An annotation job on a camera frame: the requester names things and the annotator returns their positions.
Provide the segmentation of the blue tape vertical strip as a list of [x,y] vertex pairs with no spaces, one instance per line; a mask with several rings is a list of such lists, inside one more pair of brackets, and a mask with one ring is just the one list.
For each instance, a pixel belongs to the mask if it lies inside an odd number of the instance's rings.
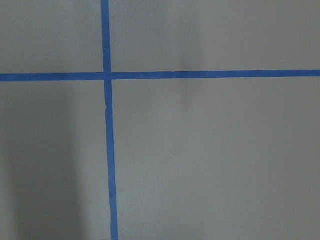
[[105,98],[105,125],[106,125],[106,153],[108,170],[108,194],[110,207],[110,235],[112,240],[119,238],[118,212],[117,212],[117,187],[113,119],[113,88],[112,88],[112,63],[111,63],[111,37],[109,1],[101,1],[102,22],[102,50],[103,50],[103,81]]

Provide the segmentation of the blue tape horizontal strip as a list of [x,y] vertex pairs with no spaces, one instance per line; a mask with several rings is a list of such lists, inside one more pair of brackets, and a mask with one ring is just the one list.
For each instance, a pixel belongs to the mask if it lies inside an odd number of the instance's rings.
[[319,70],[230,70],[230,71],[153,71],[153,72],[74,72],[74,73],[6,73],[0,75],[1,82],[47,82],[47,81],[91,81],[144,80],[144,79],[215,79],[215,78],[286,78],[318,77]]

